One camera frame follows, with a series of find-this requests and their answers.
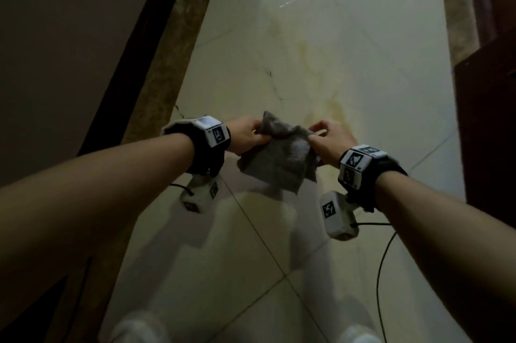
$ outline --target gray cloth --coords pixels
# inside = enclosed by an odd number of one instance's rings
[[[242,154],[237,162],[242,173],[295,194],[305,178],[316,182],[317,155],[308,144],[312,131],[291,126],[265,111],[257,132],[272,139]]]

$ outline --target hand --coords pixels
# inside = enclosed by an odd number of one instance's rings
[[[228,151],[241,155],[257,145],[264,145],[270,141],[269,135],[256,134],[261,126],[261,120],[251,116],[244,116],[224,123],[231,132],[231,144]]]
[[[335,166],[337,169],[339,169],[339,159],[342,154],[358,145],[352,133],[338,122],[321,120],[308,127],[308,130],[313,132],[326,130],[321,135],[310,135],[308,143],[325,164]]]

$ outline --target forearm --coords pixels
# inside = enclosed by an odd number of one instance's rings
[[[472,338],[492,338],[516,308],[516,231],[402,174],[376,184],[380,209],[441,300]]]
[[[191,164],[182,134],[98,151],[0,190],[0,283],[69,263],[134,219]]]

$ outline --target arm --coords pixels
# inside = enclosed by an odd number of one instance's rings
[[[250,117],[227,122],[229,151],[268,141]],[[134,220],[187,170],[194,146],[183,134],[117,146],[75,158],[0,189],[0,323],[59,280]]]
[[[358,143],[342,125],[323,120],[311,145],[335,167]],[[492,216],[397,172],[376,181],[376,200],[424,276],[475,341],[514,333],[516,230]]]

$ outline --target wire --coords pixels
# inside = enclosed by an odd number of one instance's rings
[[[190,196],[193,196],[193,195],[194,195],[194,193],[190,190],[190,188],[185,187],[184,185],[181,185],[181,184],[173,184],[173,183],[172,183],[172,184],[170,184],[170,186],[171,186],[171,187],[179,187],[179,188],[182,188],[182,189],[186,190],[186,192],[188,192],[188,195],[190,195]]]
[[[390,223],[381,223],[381,222],[357,222],[357,223],[352,223],[350,226],[357,227],[357,226],[392,226],[392,225]]]
[[[380,317],[380,325],[382,327],[382,333],[384,334],[384,342],[387,343],[387,337],[385,336],[385,328],[384,321],[382,320],[382,312],[380,310],[380,297],[378,296],[378,287],[380,285],[380,273],[382,272],[382,266],[384,265],[385,255],[387,255],[387,251],[389,250],[390,243],[396,237],[397,232],[394,232],[392,237],[390,238],[387,246],[385,247],[384,255],[382,256],[382,261],[380,262],[380,267],[378,268],[378,275],[376,276],[376,306],[378,307],[378,316]]]

